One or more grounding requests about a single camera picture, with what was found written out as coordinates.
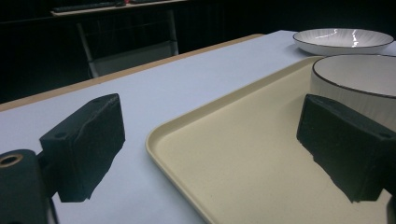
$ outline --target table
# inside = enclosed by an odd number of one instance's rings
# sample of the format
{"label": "table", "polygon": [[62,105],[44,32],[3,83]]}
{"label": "table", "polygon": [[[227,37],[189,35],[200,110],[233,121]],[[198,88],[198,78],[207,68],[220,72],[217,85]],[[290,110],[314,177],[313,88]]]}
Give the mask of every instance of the table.
{"label": "table", "polygon": [[[0,105],[0,152],[41,151],[38,138],[93,98],[120,95],[126,142],[84,203],[60,203],[61,223],[204,223],[145,149],[151,130],[311,56],[294,32],[252,35]],[[392,43],[383,54],[396,56]]]}

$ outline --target white bowl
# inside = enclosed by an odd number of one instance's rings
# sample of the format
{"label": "white bowl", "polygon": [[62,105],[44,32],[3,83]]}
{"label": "white bowl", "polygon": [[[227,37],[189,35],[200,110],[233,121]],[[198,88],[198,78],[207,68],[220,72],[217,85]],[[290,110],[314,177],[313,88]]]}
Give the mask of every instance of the white bowl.
{"label": "white bowl", "polygon": [[396,132],[396,57],[338,55],[312,67],[311,93],[334,99]]}
{"label": "white bowl", "polygon": [[336,28],[302,31],[293,38],[300,49],[324,56],[375,54],[394,40],[390,35],[375,31]]}

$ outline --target round hole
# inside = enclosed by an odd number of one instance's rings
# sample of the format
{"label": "round hole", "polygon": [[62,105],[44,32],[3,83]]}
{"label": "round hole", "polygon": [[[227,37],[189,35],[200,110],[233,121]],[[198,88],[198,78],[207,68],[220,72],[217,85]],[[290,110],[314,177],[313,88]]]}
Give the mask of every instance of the round hole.
{"label": "round hole", "polygon": [[12,166],[19,161],[21,161],[23,156],[21,154],[13,154],[8,155],[3,158],[0,158],[0,168],[6,168],[8,166]]}
{"label": "round hole", "polygon": [[66,136],[66,133],[57,133],[57,134],[55,134],[56,138],[62,138],[62,137],[65,137],[65,136]]}

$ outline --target wooden table edge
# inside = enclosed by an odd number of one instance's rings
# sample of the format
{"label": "wooden table edge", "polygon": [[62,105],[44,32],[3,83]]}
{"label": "wooden table edge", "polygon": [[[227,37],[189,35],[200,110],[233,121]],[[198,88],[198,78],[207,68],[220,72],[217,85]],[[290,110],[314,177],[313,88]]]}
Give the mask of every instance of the wooden table edge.
{"label": "wooden table edge", "polygon": [[105,76],[102,76],[102,77],[96,77],[96,78],[89,79],[89,80],[86,80],[86,81],[82,81],[82,82],[79,82],[79,83],[76,83],[76,84],[72,84],[72,85],[69,85],[69,86],[65,86],[65,87],[61,87],[61,88],[58,88],[58,89],[54,89],[52,91],[45,91],[45,92],[42,92],[42,93],[39,93],[39,94],[36,94],[36,95],[31,95],[31,96],[24,97],[24,98],[15,100],[15,101],[10,101],[10,102],[7,102],[7,103],[4,103],[4,104],[0,105],[0,112],[1,111],[6,111],[6,110],[9,110],[9,109],[13,109],[13,108],[16,108],[16,107],[19,107],[19,106],[23,106],[23,105],[29,105],[29,104],[32,104],[32,103],[35,103],[35,102],[39,102],[39,101],[42,101],[42,100],[46,100],[46,99],[49,99],[49,98],[52,98],[52,97],[55,97],[55,96],[63,95],[63,94],[66,94],[66,93],[69,93],[69,92],[72,92],[72,91],[78,91],[78,90],[81,90],[81,89],[84,89],[84,88],[87,88],[87,87],[90,87],[90,86],[94,86],[94,85],[98,85],[98,84],[107,82],[109,80],[113,80],[113,79],[116,79],[116,78],[119,78],[119,77],[129,76],[129,75],[132,75],[134,73],[137,73],[137,72],[140,72],[140,71],[144,71],[144,70],[147,70],[147,69],[150,69],[150,68],[162,65],[162,64],[171,63],[171,62],[174,62],[174,61],[177,61],[177,60],[180,60],[180,59],[188,58],[188,57],[196,55],[196,54],[205,53],[205,52],[208,52],[208,51],[213,50],[213,49],[220,49],[220,48],[227,47],[227,46],[230,46],[230,45],[233,45],[233,44],[237,44],[237,43],[241,43],[241,42],[244,42],[244,41],[247,41],[247,40],[250,40],[250,39],[254,39],[254,38],[257,38],[257,37],[260,37],[260,36],[263,36],[263,35],[262,34],[248,35],[248,36],[245,36],[245,37],[237,38],[235,40],[230,40],[230,41],[223,42],[223,43],[220,43],[220,44],[217,44],[217,45],[206,47],[206,48],[203,48],[203,49],[197,49],[197,50],[190,51],[190,52],[187,52],[187,53],[179,54],[177,56],[173,56],[173,57],[169,57],[169,58],[162,59],[162,60],[159,60],[159,61],[155,61],[153,63],[146,63],[146,64],[143,64],[143,65],[139,65],[139,66],[136,66],[136,67],[132,67],[132,68],[128,68],[128,69],[125,69],[125,70],[121,70],[119,72],[112,73],[112,74],[109,74],[109,75],[105,75]]}

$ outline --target beige tray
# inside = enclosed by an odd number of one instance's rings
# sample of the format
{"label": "beige tray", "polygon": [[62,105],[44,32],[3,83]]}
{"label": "beige tray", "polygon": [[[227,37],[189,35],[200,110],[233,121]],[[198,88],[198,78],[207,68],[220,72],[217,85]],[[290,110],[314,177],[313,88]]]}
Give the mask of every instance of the beige tray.
{"label": "beige tray", "polygon": [[296,139],[302,60],[156,128],[147,151],[209,223],[387,223],[390,195],[351,203]]}

